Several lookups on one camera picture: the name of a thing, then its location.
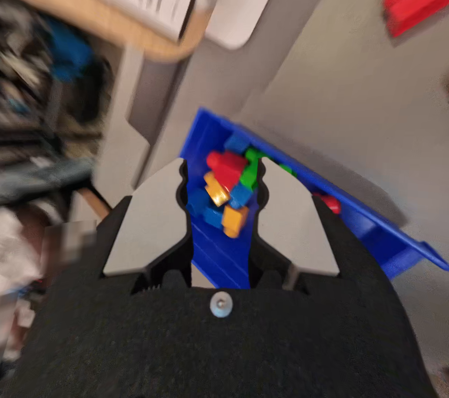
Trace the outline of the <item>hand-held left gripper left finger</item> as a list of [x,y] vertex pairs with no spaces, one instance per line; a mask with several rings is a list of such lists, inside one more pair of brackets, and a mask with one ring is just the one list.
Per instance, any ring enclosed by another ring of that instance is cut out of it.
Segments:
[[187,161],[176,158],[112,210],[102,224],[103,278],[136,274],[156,288],[168,274],[192,286],[187,183]]

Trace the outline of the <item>grey desk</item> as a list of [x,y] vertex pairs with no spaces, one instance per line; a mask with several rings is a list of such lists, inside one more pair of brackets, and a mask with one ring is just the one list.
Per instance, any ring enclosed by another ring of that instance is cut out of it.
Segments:
[[270,0],[249,42],[204,40],[158,139],[146,62],[131,121],[149,158],[111,205],[170,162],[199,107],[235,120],[448,259],[448,13],[387,36],[382,0]]

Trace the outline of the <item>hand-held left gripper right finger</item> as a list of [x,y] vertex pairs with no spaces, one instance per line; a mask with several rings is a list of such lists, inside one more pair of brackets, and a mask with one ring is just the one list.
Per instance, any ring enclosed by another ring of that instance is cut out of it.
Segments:
[[336,278],[340,268],[310,191],[268,157],[258,161],[257,204],[249,250],[249,284],[267,272],[293,290],[300,274]]

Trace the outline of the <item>pile of mixed toy blocks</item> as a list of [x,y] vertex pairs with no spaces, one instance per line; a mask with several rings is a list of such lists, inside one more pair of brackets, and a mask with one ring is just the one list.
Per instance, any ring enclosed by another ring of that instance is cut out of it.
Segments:
[[191,216],[202,218],[228,238],[238,238],[249,215],[248,204],[258,188],[259,160],[271,156],[255,148],[236,133],[224,143],[224,150],[212,150],[204,186],[188,193],[186,208]]

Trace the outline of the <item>blue plastic bin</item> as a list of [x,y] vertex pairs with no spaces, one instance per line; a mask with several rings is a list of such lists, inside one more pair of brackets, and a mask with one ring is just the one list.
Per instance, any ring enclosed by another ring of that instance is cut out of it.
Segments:
[[[312,193],[334,196],[341,204],[340,218],[351,232],[374,256],[389,279],[393,279],[426,259],[448,271],[448,257],[444,259],[426,242],[419,242],[381,214],[341,189],[325,177],[289,157],[276,146],[244,126],[227,120],[205,108],[199,108],[180,157],[188,165],[188,191],[205,186],[208,168],[206,157],[212,150],[222,151],[231,134],[236,133],[250,145],[273,160],[289,166],[297,178]],[[248,203],[249,215],[239,238],[228,238],[221,230],[193,216],[194,265],[217,288],[249,288],[248,256],[251,227],[258,209],[256,196]]]

